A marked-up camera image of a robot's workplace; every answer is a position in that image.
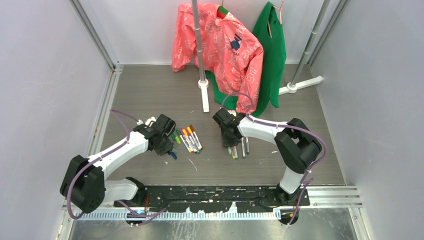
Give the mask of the blue pen cap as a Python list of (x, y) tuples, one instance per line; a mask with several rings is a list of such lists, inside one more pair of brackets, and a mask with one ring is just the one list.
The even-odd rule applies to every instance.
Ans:
[(174, 152), (171, 152), (170, 154), (175, 160), (177, 159), (177, 155)]

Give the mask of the dark green cap marker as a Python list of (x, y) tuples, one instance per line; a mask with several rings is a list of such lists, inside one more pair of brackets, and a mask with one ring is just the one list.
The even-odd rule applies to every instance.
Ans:
[(249, 146), (249, 138), (248, 137), (245, 137), (245, 152), (246, 152), (246, 155), (250, 154), (250, 146)]

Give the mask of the brown cap marker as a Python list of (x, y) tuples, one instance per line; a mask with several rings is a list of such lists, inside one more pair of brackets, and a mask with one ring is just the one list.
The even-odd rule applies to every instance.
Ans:
[(195, 130), (194, 130), (194, 128), (193, 128), (192, 125), (189, 125), (189, 131), (190, 131), (191, 135), (193, 136), (194, 141), (196, 142), (198, 148), (200, 150), (202, 150), (203, 149), (203, 146), (201, 145), (200, 140), (199, 140), (199, 138), (198, 138), (198, 136), (197, 136), (197, 134), (196, 134), (196, 132), (195, 132)]

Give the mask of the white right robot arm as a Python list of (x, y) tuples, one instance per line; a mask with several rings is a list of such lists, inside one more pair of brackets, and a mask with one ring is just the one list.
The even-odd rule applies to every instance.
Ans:
[(238, 113), (231, 114), (221, 108), (212, 117), (218, 124), (224, 147), (234, 147), (242, 138), (255, 138), (275, 144), (284, 164), (285, 172), (280, 180), (277, 198), (283, 205), (291, 205), (297, 199), (297, 190), (313, 162), (323, 150), (324, 144), (298, 118), (290, 121), (269, 121)]

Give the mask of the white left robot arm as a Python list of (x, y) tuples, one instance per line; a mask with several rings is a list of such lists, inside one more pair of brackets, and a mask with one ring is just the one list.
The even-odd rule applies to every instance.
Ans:
[(123, 164), (145, 152), (157, 155), (170, 155), (174, 144), (170, 135), (176, 129), (176, 122), (161, 114), (146, 122), (138, 121), (126, 137), (109, 148), (94, 155), (73, 157), (64, 175), (59, 192), (66, 199), (66, 208), (71, 218), (81, 215), (72, 212), (72, 206), (83, 214), (95, 211), (102, 204), (116, 203), (124, 207), (139, 207), (146, 204), (146, 187), (134, 177), (109, 180), (108, 177)]

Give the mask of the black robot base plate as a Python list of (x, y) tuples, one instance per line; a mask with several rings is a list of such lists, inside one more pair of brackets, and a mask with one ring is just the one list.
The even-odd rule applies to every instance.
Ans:
[(150, 185), (131, 200), (117, 200), (114, 207), (142, 208), (149, 214), (191, 213), (206, 215), (228, 214), (234, 211), (244, 218), (254, 214), (271, 214), (283, 224), (294, 224), (301, 207), (311, 204), (308, 191), (302, 187), (286, 194), (272, 185)]

